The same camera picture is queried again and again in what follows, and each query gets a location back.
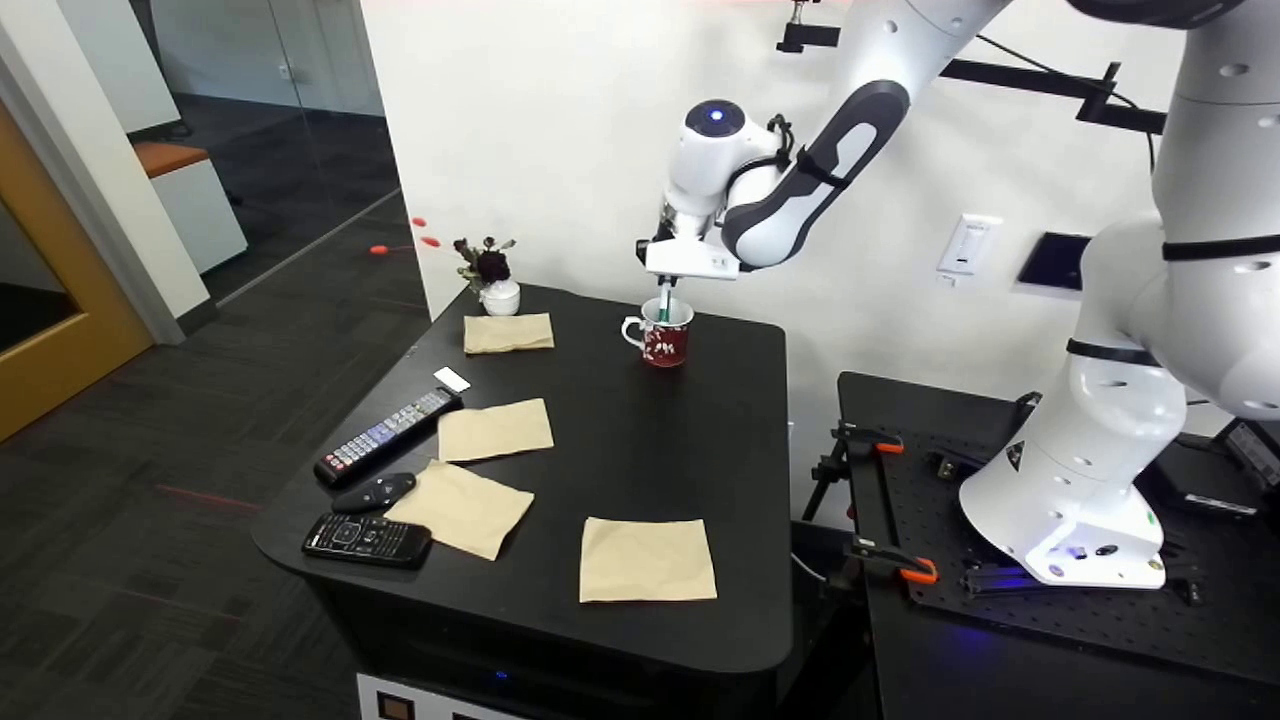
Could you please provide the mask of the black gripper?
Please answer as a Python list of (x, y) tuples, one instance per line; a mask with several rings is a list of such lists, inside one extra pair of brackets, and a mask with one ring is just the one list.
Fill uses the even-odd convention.
[(682, 275), (730, 279), (740, 261), (724, 248), (714, 219), (660, 207), (660, 225), (638, 243), (638, 261), (658, 275), (658, 308), (676, 308)]

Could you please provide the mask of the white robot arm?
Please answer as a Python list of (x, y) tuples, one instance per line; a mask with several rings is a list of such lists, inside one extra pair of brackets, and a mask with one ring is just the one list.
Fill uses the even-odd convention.
[[(805, 248), (951, 55), (1013, 0), (852, 0), (824, 127), (797, 146), (731, 100), (682, 125), (653, 275), (740, 275)], [(1052, 589), (1155, 589), (1166, 530), (1136, 478), (1187, 401), (1280, 417), (1280, 0), (1068, 0), (1176, 28), (1184, 55), (1153, 174), (1155, 207), (1096, 232), (1052, 392), (962, 484), (963, 520)]]

